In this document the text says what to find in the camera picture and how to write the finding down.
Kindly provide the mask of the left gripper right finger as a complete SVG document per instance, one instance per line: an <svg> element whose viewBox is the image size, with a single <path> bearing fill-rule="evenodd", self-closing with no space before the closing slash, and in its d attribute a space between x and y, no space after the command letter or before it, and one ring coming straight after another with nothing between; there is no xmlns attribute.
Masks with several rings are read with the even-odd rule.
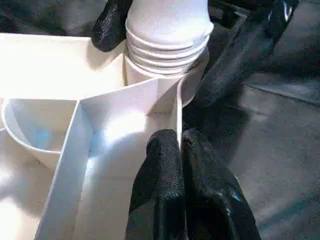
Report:
<svg viewBox="0 0 320 240"><path fill-rule="evenodd" d="M259 240L238 179L197 129L182 136L186 224L190 240Z"/></svg>

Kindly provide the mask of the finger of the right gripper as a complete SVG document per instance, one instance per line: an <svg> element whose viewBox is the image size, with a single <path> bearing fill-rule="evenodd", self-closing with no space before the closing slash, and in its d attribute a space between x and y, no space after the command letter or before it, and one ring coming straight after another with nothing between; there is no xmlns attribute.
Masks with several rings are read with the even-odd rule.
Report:
<svg viewBox="0 0 320 240"><path fill-rule="evenodd" d="M252 11L203 77L195 103L212 105L258 70L274 50L298 4L297 0L271 0Z"/></svg>
<svg viewBox="0 0 320 240"><path fill-rule="evenodd" d="M102 52L110 52L126 39L125 22L132 0L108 0L93 29L92 44Z"/></svg>

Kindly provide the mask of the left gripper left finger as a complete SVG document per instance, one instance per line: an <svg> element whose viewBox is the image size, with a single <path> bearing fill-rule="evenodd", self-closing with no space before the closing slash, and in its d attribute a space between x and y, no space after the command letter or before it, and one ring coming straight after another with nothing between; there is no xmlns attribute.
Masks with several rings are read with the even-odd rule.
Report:
<svg viewBox="0 0 320 240"><path fill-rule="evenodd" d="M184 176L176 132L154 132L134 179L127 240L184 240L186 210Z"/></svg>

